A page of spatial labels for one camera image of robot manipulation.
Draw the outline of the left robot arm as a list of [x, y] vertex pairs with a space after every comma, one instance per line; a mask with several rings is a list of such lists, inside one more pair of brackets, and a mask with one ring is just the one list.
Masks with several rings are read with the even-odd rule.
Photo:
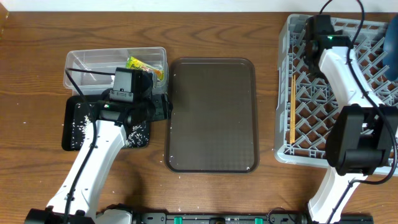
[[31, 209], [25, 223], [135, 223], [134, 211], [123, 204], [101, 213], [98, 203], [110, 168], [127, 140], [128, 129], [145, 121], [171, 117], [167, 95], [153, 95], [154, 74], [116, 68], [114, 84], [104, 99], [90, 105], [75, 81], [72, 85], [88, 110], [91, 124], [81, 149], [58, 192], [45, 209]]

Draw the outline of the dark blue plate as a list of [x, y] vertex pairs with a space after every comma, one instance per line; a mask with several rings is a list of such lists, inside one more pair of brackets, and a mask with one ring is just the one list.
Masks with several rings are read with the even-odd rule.
[[389, 68], [384, 73], [389, 81], [397, 81], [397, 15], [390, 21], [385, 36], [383, 51], [387, 55], [383, 58], [383, 65]]

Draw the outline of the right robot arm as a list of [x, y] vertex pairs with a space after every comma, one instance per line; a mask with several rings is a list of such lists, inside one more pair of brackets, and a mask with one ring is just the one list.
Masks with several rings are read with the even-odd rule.
[[305, 63], [330, 84], [339, 115], [325, 143], [328, 168], [321, 186], [307, 203], [312, 223], [337, 223], [359, 184], [388, 160], [397, 159], [397, 108], [373, 92], [361, 72], [354, 40], [336, 31], [331, 17], [306, 21]]

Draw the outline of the yellow snack wrapper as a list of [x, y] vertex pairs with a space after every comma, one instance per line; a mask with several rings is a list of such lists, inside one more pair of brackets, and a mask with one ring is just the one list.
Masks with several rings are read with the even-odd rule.
[[152, 72], [156, 75], [158, 81], [162, 81], [164, 79], [164, 71], [162, 69], [144, 63], [133, 56], [128, 58], [126, 68]]

